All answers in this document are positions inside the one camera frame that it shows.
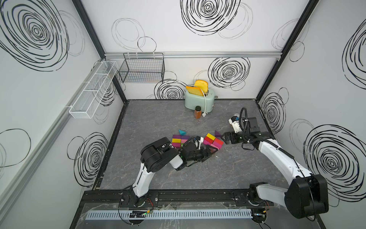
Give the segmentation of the red block front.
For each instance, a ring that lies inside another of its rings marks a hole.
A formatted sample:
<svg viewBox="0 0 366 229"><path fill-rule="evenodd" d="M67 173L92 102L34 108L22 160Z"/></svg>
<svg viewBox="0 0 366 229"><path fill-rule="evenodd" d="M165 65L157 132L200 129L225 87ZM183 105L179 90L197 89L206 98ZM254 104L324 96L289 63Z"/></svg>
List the red block front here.
<svg viewBox="0 0 366 229"><path fill-rule="evenodd" d="M216 144L216 145L223 145L224 144L224 142L222 141L222 140L220 140L219 138L216 138L215 140L214 140L214 143Z"/></svg>

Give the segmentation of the red block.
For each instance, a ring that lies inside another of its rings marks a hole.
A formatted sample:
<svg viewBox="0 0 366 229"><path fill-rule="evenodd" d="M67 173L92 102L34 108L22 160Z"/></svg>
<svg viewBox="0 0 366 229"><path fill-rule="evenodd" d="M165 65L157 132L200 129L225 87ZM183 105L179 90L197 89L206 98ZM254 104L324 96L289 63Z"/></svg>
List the red block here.
<svg viewBox="0 0 366 229"><path fill-rule="evenodd" d="M208 142L210 142L211 144L214 142L214 140L211 140L208 137L205 137L204 139L207 140Z"/></svg>
<svg viewBox="0 0 366 229"><path fill-rule="evenodd" d="M220 140L219 138L216 138L215 140L214 140L214 143L216 144L216 145L223 145L224 144L224 142L222 141L222 140Z"/></svg>

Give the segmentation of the purple triangle block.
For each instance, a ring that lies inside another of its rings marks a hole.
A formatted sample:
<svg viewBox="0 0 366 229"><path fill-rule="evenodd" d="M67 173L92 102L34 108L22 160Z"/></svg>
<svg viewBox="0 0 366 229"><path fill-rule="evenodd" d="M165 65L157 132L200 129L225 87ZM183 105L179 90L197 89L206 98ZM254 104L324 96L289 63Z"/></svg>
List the purple triangle block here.
<svg viewBox="0 0 366 229"><path fill-rule="evenodd" d="M222 136L222 134L220 134L218 131L215 131L214 135L215 135L215 137L219 137L219 138Z"/></svg>

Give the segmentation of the magenta block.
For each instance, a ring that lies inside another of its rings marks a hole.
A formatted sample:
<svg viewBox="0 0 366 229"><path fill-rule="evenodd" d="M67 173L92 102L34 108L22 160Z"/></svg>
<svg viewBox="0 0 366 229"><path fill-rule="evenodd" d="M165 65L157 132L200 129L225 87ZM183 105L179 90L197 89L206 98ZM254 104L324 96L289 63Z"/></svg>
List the magenta block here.
<svg viewBox="0 0 366 229"><path fill-rule="evenodd" d="M218 148L218 149L221 149L222 148L222 145L217 143L217 142L213 142L213 145Z"/></svg>
<svg viewBox="0 0 366 229"><path fill-rule="evenodd" d="M180 148L181 143L172 143L172 146L175 147L175 148Z"/></svg>
<svg viewBox="0 0 366 229"><path fill-rule="evenodd" d="M205 139L204 139L203 143L204 143L205 145L211 145L211 143L210 143L210 142L208 142L208 141L207 141L207 140L205 140Z"/></svg>

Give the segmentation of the yellow block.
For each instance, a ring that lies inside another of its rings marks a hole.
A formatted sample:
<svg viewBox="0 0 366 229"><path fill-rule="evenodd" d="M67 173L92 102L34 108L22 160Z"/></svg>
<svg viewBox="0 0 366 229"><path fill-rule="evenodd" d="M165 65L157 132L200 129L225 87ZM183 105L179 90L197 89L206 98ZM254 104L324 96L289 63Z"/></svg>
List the yellow block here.
<svg viewBox="0 0 366 229"><path fill-rule="evenodd" d="M179 138L173 138L172 139L172 142L173 143L181 143L181 139L179 139Z"/></svg>
<svg viewBox="0 0 366 229"><path fill-rule="evenodd" d="M211 139L211 140L215 140L215 139L216 139L216 137L215 137L214 135L210 134L210 133L208 133L206 136L207 136L209 139Z"/></svg>

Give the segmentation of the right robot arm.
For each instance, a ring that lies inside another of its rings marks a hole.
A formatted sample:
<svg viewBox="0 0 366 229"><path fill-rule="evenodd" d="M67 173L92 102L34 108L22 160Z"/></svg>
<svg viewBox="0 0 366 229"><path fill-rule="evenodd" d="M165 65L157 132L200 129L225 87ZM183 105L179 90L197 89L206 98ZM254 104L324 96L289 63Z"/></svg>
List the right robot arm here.
<svg viewBox="0 0 366 229"><path fill-rule="evenodd" d="M232 116L229 124L233 130L225 132L221 139L226 144L251 144L277 167L289 184L287 189L265 182L251 184L247 193L251 205L258 206L270 201L287 208L297 219L329 211L326 179L301 166L293 155L279 145L273 135L262 131L256 117L248 117L246 107Z"/></svg>

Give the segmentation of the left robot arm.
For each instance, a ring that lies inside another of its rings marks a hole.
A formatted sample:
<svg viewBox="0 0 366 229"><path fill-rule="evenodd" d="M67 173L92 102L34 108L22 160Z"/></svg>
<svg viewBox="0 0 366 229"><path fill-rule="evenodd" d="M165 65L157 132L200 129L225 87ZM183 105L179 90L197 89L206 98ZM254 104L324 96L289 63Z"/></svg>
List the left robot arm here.
<svg viewBox="0 0 366 229"><path fill-rule="evenodd" d="M180 171L195 163L205 162L218 150L215 146L204 144L204 139L198 136L189 138L179 148L166 137L145 146L141 150L140 170L132 184L131 196L135 202L144 201L155 173L166 165Z"/></svg>

